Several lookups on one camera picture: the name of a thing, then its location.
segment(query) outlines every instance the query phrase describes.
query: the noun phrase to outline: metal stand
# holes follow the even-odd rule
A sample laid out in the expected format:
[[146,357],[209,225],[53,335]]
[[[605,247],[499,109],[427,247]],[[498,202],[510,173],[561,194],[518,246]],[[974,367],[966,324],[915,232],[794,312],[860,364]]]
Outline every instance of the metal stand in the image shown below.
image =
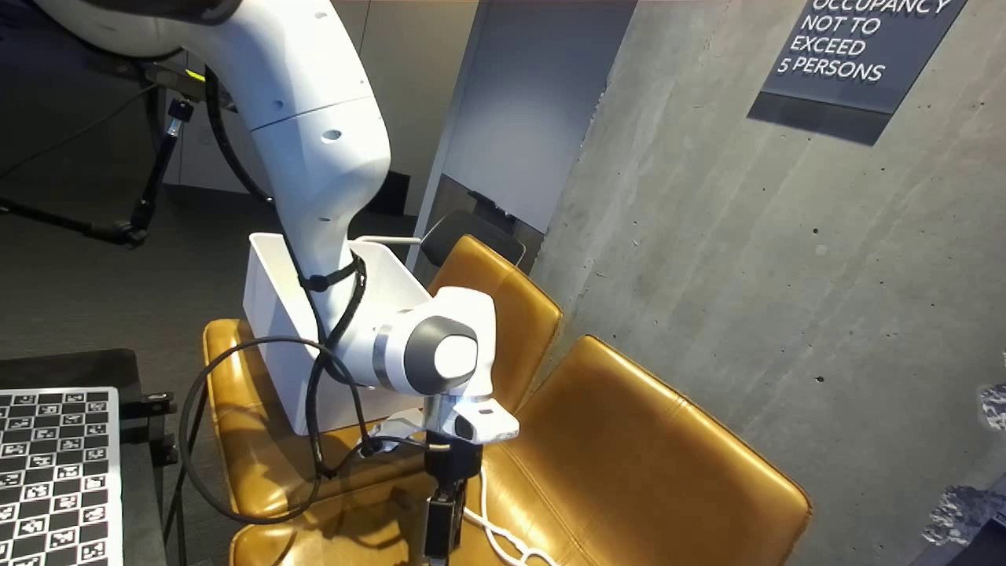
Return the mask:
[[446,566],[462,544],[466,484],[482,471],[482,448],[427,433],[423,468],[437,478],[427,497],[423,557]]
[[192,119],[192,105],[188,102],[173,102],[169,105],[169,124],[167,124],[167,130],[164,130],[164,134],[157,142],[157,154],[155,154],[155,167],[152,167],[152,177],[146,181],[146,191],[132,205],[132,218],[123,220],[123,224],[96,225],[96,224],[84,224],[84,220],[74,220],[74,218],[59,218],[59,213],[51,213],[51,211],[24,209],[24,205],[11,202],[11,198],[0,198],[0,209],[5,213],[15,213],[15,218],[36,220],[36,224],[46,224],[46,225],[82,232],[89,240],[115,241],[115,246],[142,246],[147,240],[147,225],[155,220],[164,171],[167,171],[169,154],[176,150],[176,142],[178,142],[182,126],[188,119]]
[[146,393],[142,400],[121,403],[123,443],[147,443],[155,484],[157,484],[157,517],[164,517],[164,468],[178,462],[178,448],[173,433],[164,430],[164,417],[176,412],[169,393]]

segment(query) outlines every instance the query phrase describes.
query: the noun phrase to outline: checkerboard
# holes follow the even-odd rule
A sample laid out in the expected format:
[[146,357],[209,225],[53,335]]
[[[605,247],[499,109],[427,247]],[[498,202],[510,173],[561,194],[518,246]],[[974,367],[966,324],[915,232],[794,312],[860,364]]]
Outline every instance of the checkerboard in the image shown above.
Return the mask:
[[121,566],[121,397],[0,391],[0,566]]

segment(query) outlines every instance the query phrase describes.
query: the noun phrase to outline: black cable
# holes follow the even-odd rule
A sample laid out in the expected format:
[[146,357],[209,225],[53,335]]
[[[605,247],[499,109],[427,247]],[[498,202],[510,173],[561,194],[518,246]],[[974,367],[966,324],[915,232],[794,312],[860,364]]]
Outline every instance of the black cable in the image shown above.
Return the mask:
[[[146,63],[128,60],[128,70],[132,70],[135,86],[142,86],[142,87],[157,86],[157,82],[152,82]],[[157,87],[147,91],[146,112],[147,112],[147,130],[152,130],[152,147],[157,150],[157,134],[160,134],[160,91]]]
[[0,194],[0,213],[28,218],[28,220],[38,220],[38,224],[46,224],[46,225],[59,225],[59,229],[72,229],[72,232],[82,232],[89,240],[101,240],[101,241],[113,241],[113,246],[138,246],[142,241],[123,225],[113,225],[113,224],[101,225],[101,224],[84,224],[84,220],[74,220],[74,218],[59,218],[59,213],[51,213],[51,211],[24,209],[24,205],[19,205],[12,198],[3,198],[3,194]]
[[127,109],[128,109],[138,98],[146,98],[147,91],[157,91],[157,86],[147,86],[147,87],[142,87],[142,91],[128,93],[128,98],[127,98],[123,105],[115,105],[106,117],[101,117],[101,119],[94,119],[94,124],[89,124],[89,126],[82,126],[82,130],[74,130],[74,133],[69,133],[69,134],[57,137],[53,146],[38,147],[38,150],[33,150],[33,154],[23,154],[19,159],[12,159],[12,163],[0,167],[0,181],[3,181],[5,177],[19,173],[24,163],[42,159],[42,158],[46,158],[46,154],[53,154],[53,150],[59,150],[59,147],[67,147],[67,146],[80,142],[82,134],[89,134],[89,133],[94,133],[94,130],[101,130],[101,126],[106,126],[106,124],[113,124],[121,112],[127,112]]
[[178,534],[176,534],[178,566],[188,566],[186,497],[178,497],[176,510],[178,510]]
[[[347,471],[347,464],[354,458],[354,455],[372,455],[377,451],[384,451],[390,443],[390,437],[372,437],[367,428],[364,428],[364,416],[361,416],[361,403],[358,403],[358,391],[351,386],[351,377],[350,377],[350,367],[337,357],[337,344],[342,338],[347,327],[351,324],[361,298],[364,298],[364,287],[367,287],[367,269],[364,269],[364,262],[354,257],[354,287],[351,287],[351,298],[347,305],[347,312],[339,313],[337,327],[324,335],[324,344],[317,338],[298,338],[298,335],[262,335],[262,338],[249,338],[249,344],[235,344],[230,349],[224,349],[217,357],[212,357],[199,380],[192,380],[188,393],[186,393],[186,403],[182,403],[182,412],[178,412],[178,437],[188,437],[188,448],[178,451],[178,462],[182,462],[182,471],[178,471],[178,482],[176,482],[176,494],[173,494],[173,503],[169,510],[182,510],[182,484],[192,482],[192,486],[209,500],[212,510],[217,510],[220,517],[234,519],[234,523],[249,523],[249,524],[276,524],[276,523],[289,523],[296,517],[301,517],[306,510],[312,510],[312,503],[317,500],[317,489],[322,489],[322,482],[324,478],[337,478]],[[314,455],[314,468],[312,468],[312,489],[301,503],[296,503],[291,510],[285,511],[276,511],[276,517],[244,517],[244,511],[234,511],[230,503],[220,503],[212,486],[201,482],[201,476],[192,468],[192,448],[195,448],[195,433],[199,433],[199,420],[201,420],[201,408],[209,403],[209,377],[217,371],[217,364],[224,364],[230,355],[242,353],[242,349],[253,349],[253,347],[262,347],[262,344],[298,344],[298,347],[312,347],[317,349],[314,355],[314,364],[312,364],[312,377],[308,377],[308,439],[312,439],[312,455]],[[358,417],[358,430],[361,430],[361,439],[337,462],[337,464],[327,464],[327,455],[324,455],[324,443],[322,443],[322,428],[317,428],[317,385],[322,385],[322,375],[330,371],[330,377],[337,377],[339,385],[350,385],[351,391],[351,400],[354,400],[354,417]],[[169,517],[169,523],[164,524],[164,541],[169,539],[169,529],[173,523],[178,519],[182,524],[182,517]]]
[[209,75],[205,93],[209,93],[212,133],[213,133],[213,142],[217,142],[224,159],[230,163],[230,171],[240,177],[240,181],[244,185],[244,191],[256,202],[274,205],[274,198],[253,180],[253,173],[244,171],[242,158],[230,146],[225,124],[224,124],[224,112],[220,112],[220,80],[217,80],[217,72],[209,70],[205,75]]
[[[205,403],[209,400],[209,377],[235,353],[242,349],[256,349],[262,344],[291,344],[291,347],[312,347],[317,353],[327,353],[327,347],[314,344],[314,338],[298,338],[298,335],[262,335],[262,338],[249,338],[249,344],[235,344],[230,349],[224,349],[217,357],[212,357],[201,371],[199,371],[199,380],[192,380],[188,393],[186,393],[186,403],[178,408],[178,437],[192,437],[188,428],[199,428],[199,420],[192,420],[192,405],[195,403]],[[358,448],[351,448],[337,464],[333,471],[342,471],[351,455],[358,453]],[[234,519],[234,523],[249,523],[249,524],[276,524],[276,523],[289,523],[296,517],[301,517],[314,497],[317,497],[317,486],[322,486],[322,464],[314,464],[314,478],[312,478],[312,494],[296,503],[289,511],[276,511],[276,517],[242,517],[242,511],[234,511],[230,503],[220,503],[212,486],[205,484],[205,478],[192,468],[192,451],[178,451],[178,471],[186,471],[186,482],[205,497],[209,505],[213,505],[220,517]]]

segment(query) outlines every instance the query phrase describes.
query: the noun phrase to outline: chair seat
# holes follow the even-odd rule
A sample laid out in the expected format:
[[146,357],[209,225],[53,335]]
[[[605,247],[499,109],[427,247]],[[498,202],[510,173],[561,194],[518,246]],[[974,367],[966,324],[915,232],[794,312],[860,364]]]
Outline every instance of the chair seat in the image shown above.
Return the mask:
[[[518,417],[517,439],[485,451],[489,523],[556,563],[781,566],[809,523],[790,478],[602,338],[580,338]],[[427,494],[412,476],[242,529],[234,566],[422,563]],[[466,497],[479,510],[479,482]],[[502,563],[476,523],[451,559]]]
[[[505,448],[485,453],[485,471],[489,478],[489,523],[548,550],[556,563],[591,563]],[[374,484],[351,489],[351,497],[324,500],[289,524],[249,524],[234,539],[230,563],[423,563],[423,500],[431,489],[435,482],[427,476],[412,476],[392,486]],[[479,482],[470,482],[466,500],[479,510]],[[471,519],[462,523],[462,544],[451,559],[462,566],[502,563]]]
[[[220,318],[205,327],[205,357],[217,357],[235,344],[249,344],[244,322]],[[235,511],[285,511],[312,489],[312,448],[296,437],[284,417],[268,367],[258,349],[242,349],[212,375],[212,417],[224,448],[224,471]],[[324,433],[327,464],[339,462],[358,443],[358,428]],[[337,497],[390,478],[418,476],[422,451],[399,451],[354,462],[347,476],[322,482],[317,497]]]

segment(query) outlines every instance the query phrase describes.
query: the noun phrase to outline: chair back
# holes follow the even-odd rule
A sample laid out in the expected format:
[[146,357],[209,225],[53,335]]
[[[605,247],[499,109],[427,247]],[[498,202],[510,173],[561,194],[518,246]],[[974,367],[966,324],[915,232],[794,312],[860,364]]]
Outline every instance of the chair back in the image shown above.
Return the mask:
[[476,237],[512,265],[523,265],[527,250],[523,240],[495,220],[479,218],[476,211],[451,211],[431,225],[422,256],[441,268],[462,237]]
[[580,563],[778,566],[809,523],[771,462],[593,335],[518,420],[512,458],[572,524]]
[[441,287],[470,287],[495,298],[495,391],[505,408],[517,408],[561,330],[563,313],[556,301],[544,294],[527,272],[476,237],[462,237],[452,246],[427,289],[437,291]]

